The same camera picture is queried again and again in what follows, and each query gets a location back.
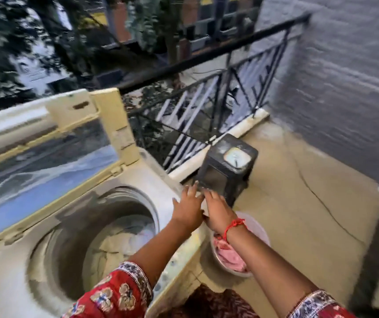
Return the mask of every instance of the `top-load washing machine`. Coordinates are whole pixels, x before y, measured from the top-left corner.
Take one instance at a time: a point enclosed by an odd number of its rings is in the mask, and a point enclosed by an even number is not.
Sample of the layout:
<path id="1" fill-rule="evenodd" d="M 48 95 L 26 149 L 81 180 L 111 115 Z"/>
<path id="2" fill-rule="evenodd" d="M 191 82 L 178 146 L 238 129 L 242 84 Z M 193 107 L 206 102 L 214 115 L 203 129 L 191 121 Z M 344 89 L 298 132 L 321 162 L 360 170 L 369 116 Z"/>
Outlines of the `top-load washing machine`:
<path id="1" fill-rule="evenodd" d="M 117 89 L 1 111 L 0 318 L 64 313 L 168 223 L 180 192 L 136 146 Z M 172 257 L 150 308 L 167 302 L 203 237 Z"/>

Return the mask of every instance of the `red floral sleeve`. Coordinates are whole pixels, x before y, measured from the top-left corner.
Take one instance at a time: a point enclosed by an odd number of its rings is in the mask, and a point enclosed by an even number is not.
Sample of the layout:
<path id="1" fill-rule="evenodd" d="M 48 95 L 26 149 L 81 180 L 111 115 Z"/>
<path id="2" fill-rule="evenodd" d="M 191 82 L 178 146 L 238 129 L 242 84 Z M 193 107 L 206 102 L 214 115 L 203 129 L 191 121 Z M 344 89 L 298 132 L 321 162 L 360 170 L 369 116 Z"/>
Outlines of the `red floral sleeve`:
<path id="1" fill-rule="evenodd" d="M 145 273 L 133 262 L 123 262 L 84 294 L 62 318 L 142 318 L 152 300 Z"/>
<path id="2" fill-rule="evenodd" d="M 324 290 L 303 298 L 287 318 L 356 318 Z"/>

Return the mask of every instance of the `washing machine drum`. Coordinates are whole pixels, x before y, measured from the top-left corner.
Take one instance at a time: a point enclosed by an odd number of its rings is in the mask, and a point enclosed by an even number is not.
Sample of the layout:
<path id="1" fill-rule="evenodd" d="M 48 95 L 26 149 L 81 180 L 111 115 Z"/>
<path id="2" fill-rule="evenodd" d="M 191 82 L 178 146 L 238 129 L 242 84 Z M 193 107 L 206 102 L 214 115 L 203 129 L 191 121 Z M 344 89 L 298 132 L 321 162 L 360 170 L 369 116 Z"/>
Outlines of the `washing machine drum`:
<path id="1" fill-rule="evenodd" d="M 51 230 L 28 266 L 31 292 L 45 310 L 61 315 L 155 234 L 152 206 L 132 189 L 105 194 Z"/>

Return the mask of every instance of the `pink clothes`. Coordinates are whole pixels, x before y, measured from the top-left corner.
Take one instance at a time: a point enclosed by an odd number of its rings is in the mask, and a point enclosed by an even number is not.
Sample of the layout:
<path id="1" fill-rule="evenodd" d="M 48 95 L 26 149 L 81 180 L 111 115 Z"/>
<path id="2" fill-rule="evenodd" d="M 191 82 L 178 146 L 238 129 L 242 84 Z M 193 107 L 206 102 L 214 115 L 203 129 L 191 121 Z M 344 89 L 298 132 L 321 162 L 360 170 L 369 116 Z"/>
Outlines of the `pink clothes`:
<path id="1" fill-rule="evenodd" d="M 220 261 L 228 268 L 237 272 L 248 272 L 244 260 L 236 253 L 233 247 L 220 235 L 214 235 L 213 245 Z"/>

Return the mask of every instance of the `balcony railing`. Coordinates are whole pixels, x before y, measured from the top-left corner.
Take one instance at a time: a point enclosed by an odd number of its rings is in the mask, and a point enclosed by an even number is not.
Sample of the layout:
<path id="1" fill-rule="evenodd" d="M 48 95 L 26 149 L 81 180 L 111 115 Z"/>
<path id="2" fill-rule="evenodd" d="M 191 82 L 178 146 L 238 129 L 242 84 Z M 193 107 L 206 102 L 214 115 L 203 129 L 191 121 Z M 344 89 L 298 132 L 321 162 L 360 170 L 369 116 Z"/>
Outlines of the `balcony railing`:
<path id="1" fill-rule="evenodd" d="M 282 22 L 119 86 L 125 95 L 226 55 L 224 69 L 130 111 L 129 121 L 137 144 L 171 172 L 232 127 L 254 116 L 266 103 L 289 42 L 301 35 L 310 16 L 308 13 Z M 236 50 L 258 41 L 271 42 L 270 39 L 274 41 L 271 47 L 260 51 L 251 47 L 248 58 L 232 63 Z"/>

